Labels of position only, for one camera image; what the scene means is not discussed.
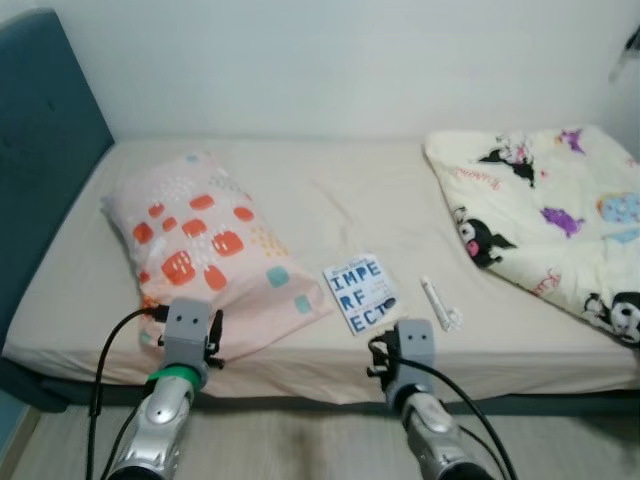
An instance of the pink pillowcase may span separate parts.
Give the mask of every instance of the pink pillowcase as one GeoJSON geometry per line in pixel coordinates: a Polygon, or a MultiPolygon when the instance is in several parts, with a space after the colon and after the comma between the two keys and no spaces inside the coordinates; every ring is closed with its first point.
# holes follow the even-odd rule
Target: pink pillowcase
{"type": "MultiPolygon", "coordinates": [[[[129,178],[104,204],[127,242],[144,304],[187,297],[224,311],[221,358],[251,354],[329,312],[318,282],[209,153],[129,178]]],[[[143,343],[156,346],[163,325],[147,318],[141,328],[143,343]]]]}

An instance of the bed frame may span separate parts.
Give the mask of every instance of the bed frame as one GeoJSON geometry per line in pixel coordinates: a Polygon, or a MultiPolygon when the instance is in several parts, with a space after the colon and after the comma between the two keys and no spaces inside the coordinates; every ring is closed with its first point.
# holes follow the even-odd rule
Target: bed frame
{"type": "MultiPolygon", "coordinates": [[[[55,12],[35,10],[0,25],[0,349],[47,248],[111,145],[109,128],[55,12]]],[[[87,383],[46,377],[4,358],[0,388],[48,412],[85,405],[89,398],[87,383]]],[[[133,405],[140,393],[140,386],[109,386],[105,403],[133,405]]],[[[376,403],[336,406],[299,398],[201,395],[196,403],[234,410],[386,411],[376,403]]],[[[503,415],[638,415],[640,391],[507,395],[479,403],[487,413],[503,415]]],[[[460,404],[451,408],[465,411],[460,404]]]]}

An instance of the black cable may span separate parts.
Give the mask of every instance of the black cable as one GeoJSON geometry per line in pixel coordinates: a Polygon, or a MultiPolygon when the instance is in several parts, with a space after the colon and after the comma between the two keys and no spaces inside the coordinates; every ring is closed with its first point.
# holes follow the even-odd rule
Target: black cable
{"type": "Polygon", "coordinates": [[[100,359],[98,360],[98,367],[96,369],[96,378],[93,382],[93,386],[91,388],[91,403],[89,405],[89,435],[87,439],[87,468],[85,473],[86,480],[93,480],[93,460],[95,454],[95,441],[96,441],[96,425],[98,421],[98,416],[102,411],[102,372],[104,370],[104,364],[107,360],[107,353],[109,352],[109,348],[113,343],[113,340],[116,338],[116,335],[122,327],[124,327],[127,323],[133,320],[135,317],[139,315],[151,315],[156,320],[166,320],[166,316],[169,308],[166,305],[158,305],[157,307],[148,307],[141,308],[136,310],[135,312],[130,313],[126,317],[124,317],[120,322],[113,328],[109,336],[107,337],[107,341],[104,343],[102,347],[102,352],[100,353],[100,359]]]}
{"type": "Polygon", "coordinates": [[[498,470],[500,470],[500,475],[502,475],[502,478],[504,478],[504,480],[509,480],[509,476],[508,476],[507,472],[504,470],[504,467],[502,466],[502,462],[500,462],[500,459],[498,458],[496,453],[493,451],[493,449],[489,445],[487,445],[487,442],[485,442],[483,439],[481,439],[474,432],[472,432],[471,430],[469,430],[466,427],[463,427],[462,425],[460,425],[460,430],[462,430],[464,433],[466,433],[471,438],[473,438],[476,442],[478,442],[482,446],[482,448],[484,448],[487,451],[487,453],[489,455],[491,455],[491,458],[493,458],[493,461],[495,462],[496,466],[498,467],[498,470]]]}
{"type": "Polygon", "coordinates": [[[129,414],[127,419],[124,421],[124,423],[120,427],[120,431],[118,432],[118,436],[116,437],[115,442],[113,442],[113,447],[111,447],[111,453],[109,454],[109,460],[107,460],[107,465],[104,467],[104,471],[102,472],[102,476],[100,477],[100,480],[107,480],[107,475],[109,475],[109,470],[111,470],[113,461],[115,460],[116,454],[118,453],[118,447],[120,446],[122,437],[124,437],[124,432],[127,431],[127,427],[129,427],[129,424],[136,417],[139,407],[140,405],[138,405],[133,410],[131,410],[131,413],[129,414]]]}
{"type": "Polygon", "coordinates": [[[516,474],[513,464],[511,463],[509,454],[507,453],[507,450],[504,448],[504,445],[502,444],[502,441],[500,440],[500,437],[498,436],[497,432],[494,430],[493,426],[491,425],[487,417],[484,415],[484,413],[480,411],[480,409],[475,404],[475,402],[469,397],[469,395],[465,393],[464,390],[462,390],[462,388],[460,388],[453,380],[447,377],[444,373],[440,372],[439,370],[436,370],[435,368],[429,367],[427,365],[423,365],[422,363],[419,363],[419,362],[414,362],[413,360],[407,360],[405,358],[389,356],[379,348],[374,347],[372,345],[374,341],[378,341],[378,339],[374,338],[372,341],[369,342],[369,350],[374,355],[379,355],[382,358],[387,359],[387,361],[398,362],[402,365],[406,365],[407,367],[412,367],[417,370],[422,370],[423,372],[427,372],[433,375],[434,377],[442,380],[445,384],[447,384],[449,388],[451,388],[454,392],[456,392],[456,394],[464,401],[464,403],[466,403],[469,406],[469,408],[474,413],[474,415],[478,417],[478,419],[480,420],[484,428],[489,433],[491,440],[493,440],[493,443],[495,443],[496,448],[498,449],[498,453],[500,453],[500,456],[502,457],[502,460],[505,464],[505,467],[507,468],[507,471],[509,472],[509,476],[511,477],[511,480],[518,480],[518,475],[516,474]]]}

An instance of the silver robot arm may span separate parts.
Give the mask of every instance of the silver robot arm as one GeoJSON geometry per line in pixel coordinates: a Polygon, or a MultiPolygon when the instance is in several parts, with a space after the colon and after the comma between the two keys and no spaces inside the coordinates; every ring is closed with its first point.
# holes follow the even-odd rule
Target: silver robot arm
{"type": "Polygon", "coordinates": [[[432,366],[433,329],[424,320],[400,320],[395,328],[374,339],[386,344],[389,358],[374,352],[368,375],[379,377],[388,406],[401,413],[411,452],[424,480],[493,480],[462,444],[454,418],[430,392],[431,376],[393,362],[393,357],[432,366]]]}
{"type": "Polygon", "coordinates": [[[149,377],[132,435],[119,453],[109,480],[171,480],[178,466],[179,444],[195,394],[207,383],[209,367],[222,335],[222,312],[211,327],[209,305],[174,300],[167,316],[162,367],[149,377]]]}

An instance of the book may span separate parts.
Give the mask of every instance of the book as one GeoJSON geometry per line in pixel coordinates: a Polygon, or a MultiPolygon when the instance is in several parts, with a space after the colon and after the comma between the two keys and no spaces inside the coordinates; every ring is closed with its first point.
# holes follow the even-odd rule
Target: book
{"type": "Polygon", "coordinates": [[[359,255],[323,273],[354,335],[384,323],[383,317],[396,304],[391,280],[375,255],[359,255]]]}

